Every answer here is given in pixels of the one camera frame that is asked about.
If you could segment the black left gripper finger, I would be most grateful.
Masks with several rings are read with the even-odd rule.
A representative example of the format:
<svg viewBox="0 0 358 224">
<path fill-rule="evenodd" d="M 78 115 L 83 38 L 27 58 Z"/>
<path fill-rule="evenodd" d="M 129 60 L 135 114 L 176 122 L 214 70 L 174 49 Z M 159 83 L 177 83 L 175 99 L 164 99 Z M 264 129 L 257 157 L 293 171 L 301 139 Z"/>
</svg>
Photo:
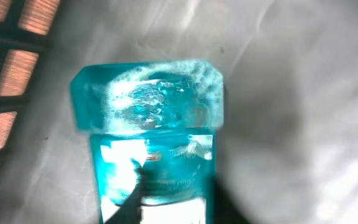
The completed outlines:
<svg viewBox="0 0 358 224">
<path fill-rule="evenodd" d="M 112 215 L 105 224 L 140 224 L 142 221 L 142 199 L 145 194 L 145 183 L 147 174 L 142 166 L 135 160 L 135 174 L 137 183 L 129 198 L 120 206 L 118 211 Z"/>
</svg>

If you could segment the teal mouthwash bottle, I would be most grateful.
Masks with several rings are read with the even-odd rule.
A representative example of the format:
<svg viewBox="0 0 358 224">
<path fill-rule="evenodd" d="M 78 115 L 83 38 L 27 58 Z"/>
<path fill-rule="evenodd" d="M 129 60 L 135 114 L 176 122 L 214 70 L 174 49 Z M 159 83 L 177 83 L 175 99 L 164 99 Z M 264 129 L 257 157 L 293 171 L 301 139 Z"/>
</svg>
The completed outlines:
<svg viewBox="0 0 358 224">
<path fill-rule="evenodd" d="M 205 60 L 82 68 L 70 83 L 76 127 L 89 136 L 99 222 L 147 174 L 141 223 L 211 223 L 223 76 Z"/>
</svg>

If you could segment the grey plastic mesh basket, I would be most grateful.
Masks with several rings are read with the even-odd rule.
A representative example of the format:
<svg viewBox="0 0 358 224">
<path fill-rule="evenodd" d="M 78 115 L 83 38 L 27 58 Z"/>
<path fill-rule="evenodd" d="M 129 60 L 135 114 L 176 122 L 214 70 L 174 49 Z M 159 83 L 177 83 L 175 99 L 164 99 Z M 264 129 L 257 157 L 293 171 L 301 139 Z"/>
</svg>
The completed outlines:
<svg viewBox="0 0 358 224">
<path fill-rule="evenodd" d="M 68 90 L 99 63 L 224 77 L 216 223 L 358 223 L 358 1 L 0 1 L 0 223 L 97 223 Z"/>
</svg>

